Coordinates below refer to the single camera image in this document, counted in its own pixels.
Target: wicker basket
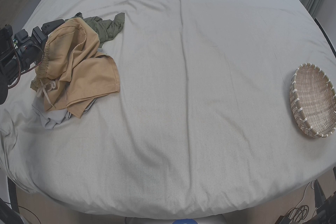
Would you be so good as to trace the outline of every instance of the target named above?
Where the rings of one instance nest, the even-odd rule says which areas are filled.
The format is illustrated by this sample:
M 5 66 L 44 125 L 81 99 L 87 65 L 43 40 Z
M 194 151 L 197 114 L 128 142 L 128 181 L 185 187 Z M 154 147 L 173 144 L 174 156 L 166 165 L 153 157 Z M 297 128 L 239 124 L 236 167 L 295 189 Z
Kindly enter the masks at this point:
M 296 68 L 289 92 L 297 124 L 311 137 L 328 137 L 336 130 L 336 92 L 321 68 L 305 63 Z

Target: white bed sheet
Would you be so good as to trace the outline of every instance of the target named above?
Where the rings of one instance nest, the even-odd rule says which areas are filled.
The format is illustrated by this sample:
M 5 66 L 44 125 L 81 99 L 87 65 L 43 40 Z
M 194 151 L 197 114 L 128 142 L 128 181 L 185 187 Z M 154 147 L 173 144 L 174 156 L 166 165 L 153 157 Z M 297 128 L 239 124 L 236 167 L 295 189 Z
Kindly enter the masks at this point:
M 31 108 L 35 74 L 22 76 L 0 106 L 0 164 L 26 191 L 86 213 L 199 218 L 279 197 L 336 163 L 336 135 L 307 137 L 290 110 L 301 63 L 336 83 L 298 0 L 42 0 L 25 28 L 77 12 L 125 12 L 103 46 L 121 91 L 46 130 Z

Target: green cloth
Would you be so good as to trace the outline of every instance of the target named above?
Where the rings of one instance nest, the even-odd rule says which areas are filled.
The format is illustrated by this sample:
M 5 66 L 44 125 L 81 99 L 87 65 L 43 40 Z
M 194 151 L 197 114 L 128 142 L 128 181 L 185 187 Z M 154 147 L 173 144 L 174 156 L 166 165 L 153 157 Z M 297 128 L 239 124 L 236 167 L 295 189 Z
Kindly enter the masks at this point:
M 103 20 L 97 16 L 84 19 L 81 12 L 78 12 L 72 18 L 82 18 L 98 34 L 100 41 L 99 47 L 101 48 L 105 41 L 112 40 L 123 29 L 125 13 L 117 14 L 114 20 Z

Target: wooden floor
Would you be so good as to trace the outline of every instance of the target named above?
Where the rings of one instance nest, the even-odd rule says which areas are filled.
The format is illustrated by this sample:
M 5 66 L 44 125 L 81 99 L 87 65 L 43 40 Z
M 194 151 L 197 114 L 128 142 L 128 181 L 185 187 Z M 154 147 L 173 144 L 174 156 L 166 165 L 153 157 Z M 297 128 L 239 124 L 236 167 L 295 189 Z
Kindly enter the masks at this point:
M 318 180 L 326 197 L 329 197 L 336 191 L 336 181 L 332 170 L 320 176 Z M 305 186 L 265 204 L 226 213 L 224 216 L 227 224 L 274 224 L 280 215 L 286 214 L 289 209 L 297 205 L 302 199 L 304 190 Z M 124 224 L 123 217 L 80 213 L 65 208 L 40 194 L 27 194 L 19 188 L 16 188 L 16 191 L 18 204 L 34 212 L 42 224 Z M 314 190 L 310 186 L 307 188 L 305 199 L 301 204 L 308 205 L 310 208 L 308 217 L 306 218 L 308 220 L 315 210 Z M 39 223 L 30 212 L 20 209 L 20 213 L 32 224 Z

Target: basket rim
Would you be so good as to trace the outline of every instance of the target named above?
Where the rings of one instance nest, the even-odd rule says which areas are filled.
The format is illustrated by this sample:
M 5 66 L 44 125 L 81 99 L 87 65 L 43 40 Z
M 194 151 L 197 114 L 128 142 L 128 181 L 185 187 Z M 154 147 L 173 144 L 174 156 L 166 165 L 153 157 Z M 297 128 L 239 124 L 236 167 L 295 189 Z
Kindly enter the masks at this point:
M 297 76 L 297 72 L 302 68 L 302 67 L 307 67 L 309 65 L 309 67 L 314 66 L 314 69 L 318 68 L 319 69 L 319 73 L 322 72 L 323 73 L 323 78 L 326 77 L 327 79 L 327 84 L 329 83 L 331 86 L 331 91 L 333 94 L 333 98 L 335 100 L 336 97 L 336 91 L 334 89 L 334 86 L 332 85 L 329 77 L 326 75 L 326 73 L 320 68 L 318 67 L 316 64 L 312 64 L 312 63 L 304 63 L 301 64 L 298 68 L 296 68 L 295 73 L 292 77 L 292 83 L 291 83 L 291 93 L 294 96 L 294 106 L 296 108 L 296 112 L 299 113 L 301 120 L 303 121 L 304 125 L 307 127 L 307 129 L 312 133 L 312 136 L 314 137 L 328 137 L 329 135 L 331 135 L 335 130 L 336 130 L 336 123 L 334 125 L 333 131 L 330 132 L 329 134 L 323 135 L 323 134 L 319 134 L 319 132 L 314 128 L 314 126 L 309 122 L 309 120 L 307 119 L 305 112 L 303 110 L 303 107 L 301 105 L 301 101 L 300 98 L 298 96 L 298 90 L 296 88 L 296 76 Z

